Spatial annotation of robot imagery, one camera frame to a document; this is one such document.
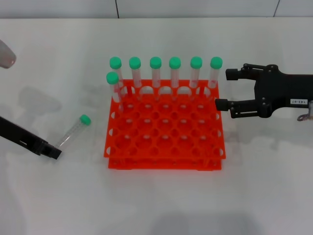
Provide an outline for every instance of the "white tabletop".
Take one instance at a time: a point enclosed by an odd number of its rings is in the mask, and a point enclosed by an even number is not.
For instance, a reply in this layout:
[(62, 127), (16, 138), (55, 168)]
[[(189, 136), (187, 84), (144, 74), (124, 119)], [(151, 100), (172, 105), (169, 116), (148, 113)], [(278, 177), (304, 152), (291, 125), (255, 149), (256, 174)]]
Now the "white tabletop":
[(119, 56), (171, 56), (190, 76), (192, 56), (224, 60), (220, 96), (254, 97), (253, 81), (226, 82), (226, 68), (277, 64), (312, 74), (313, 18), (141, 20), (0, 20), (0, 39), (17, 55), (0, 70), (0, 116), (51, 144), (81, 114), (93, 124), (57, 161), (0, 139), (1, 235), (294, 235), (313, 217), (313, 124), (305, 109), (271, 118), (223, 113), (227, 159), (222, 171), (107, 169), (103, 158), (110, 108), (105, 75)]

